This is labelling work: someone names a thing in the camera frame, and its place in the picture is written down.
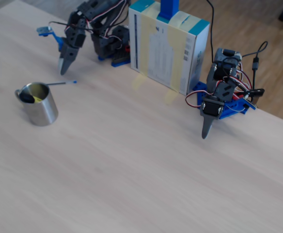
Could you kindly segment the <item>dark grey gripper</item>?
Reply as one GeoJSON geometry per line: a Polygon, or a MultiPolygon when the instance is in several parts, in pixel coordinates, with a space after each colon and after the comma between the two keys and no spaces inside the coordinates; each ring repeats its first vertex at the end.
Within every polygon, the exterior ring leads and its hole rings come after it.
{"type": "Polygon", "coordinates": [[[83,29],[67,28],[64,33],[64,45],[62,45],[58,62],[60,74],[65,74],[70,65],[75,61],[78,49],[82,48],[86,38],[85,30],[83,29]]]}

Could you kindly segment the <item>leader arm gripper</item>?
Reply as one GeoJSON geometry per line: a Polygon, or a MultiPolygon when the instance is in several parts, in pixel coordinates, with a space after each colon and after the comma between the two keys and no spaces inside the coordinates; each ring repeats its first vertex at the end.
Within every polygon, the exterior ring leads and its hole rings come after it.
{"type": "Polygon", "coordinates": [[[225,102],[214,96],[204,96],[200,107],[200,114],[204,117],[202,138],[206,139],[213,121],[218,119],[224,109],[225,102]]]}

